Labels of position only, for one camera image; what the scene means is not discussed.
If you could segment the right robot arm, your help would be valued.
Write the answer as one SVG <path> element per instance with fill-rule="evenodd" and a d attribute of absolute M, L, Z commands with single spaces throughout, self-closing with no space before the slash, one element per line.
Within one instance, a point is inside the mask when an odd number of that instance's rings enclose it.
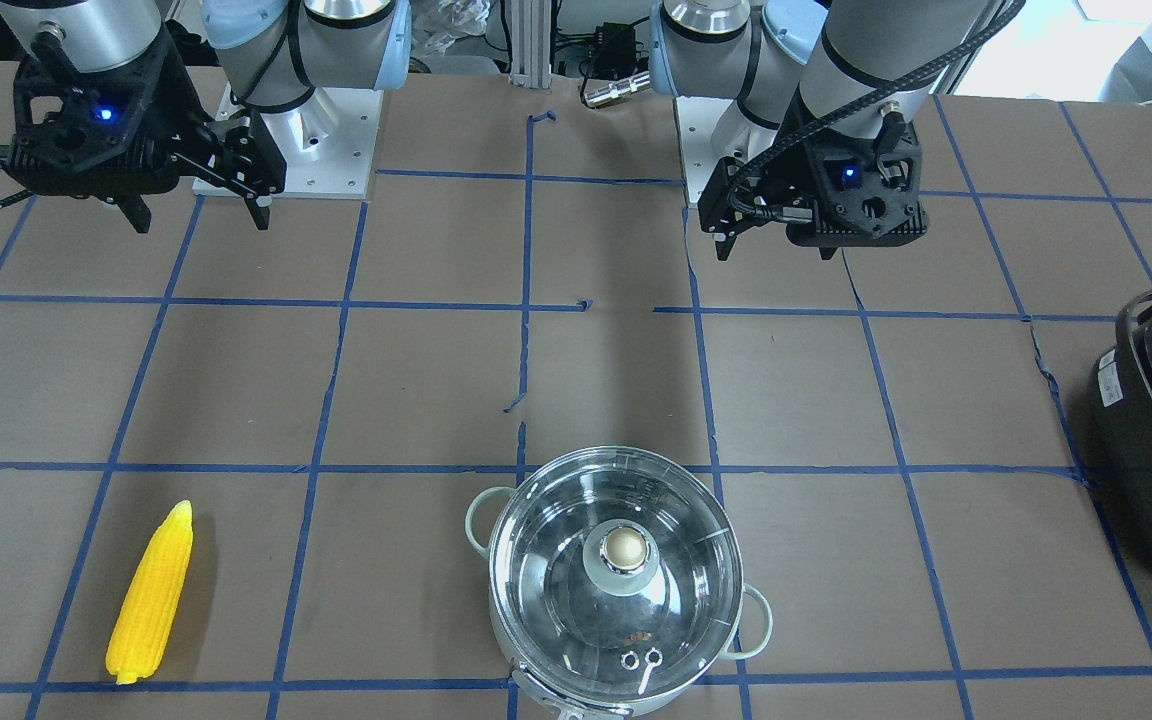
<path fill-rule="evenodd" d="M 156 1 L 0 1 L 26 58 L 0 167 L 29 194 L 96 199 L 136 232 L 195 179 L 262 232 L 288 199 L 361 200 L 382 94 L 410 68 L 407 1 L 205 1 L 228 97 L 205 109 Z"/>

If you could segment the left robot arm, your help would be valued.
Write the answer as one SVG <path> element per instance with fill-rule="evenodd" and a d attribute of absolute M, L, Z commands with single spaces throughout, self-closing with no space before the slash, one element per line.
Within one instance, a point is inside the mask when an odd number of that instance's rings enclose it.
<path fill-rule="evenodd" d="M 831 259 L 929 232 L 916 114 L 943 71 L 1018 17 L 1020 1 L 658 1 L 658 94 L 723 100 L 696 209 L 717 258 L 781 225 Z"/>

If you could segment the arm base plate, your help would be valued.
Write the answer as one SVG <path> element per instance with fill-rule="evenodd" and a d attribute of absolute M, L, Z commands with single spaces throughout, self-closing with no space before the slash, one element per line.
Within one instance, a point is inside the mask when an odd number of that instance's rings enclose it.
<path fill-rule="evenodd" d="M 365 200 L 385 92 L 319 88 L 301 108 L 262 120 L 287 161 L 280 196 Z"/>
<path fill-rule="evenodd" d="M 719 159 L 755 158 L 772 145 L 780 129 L 750 118 L 737 100 L 726 97 L 676 97 L 675 118 L 689 209 L 698 209 Z"/>

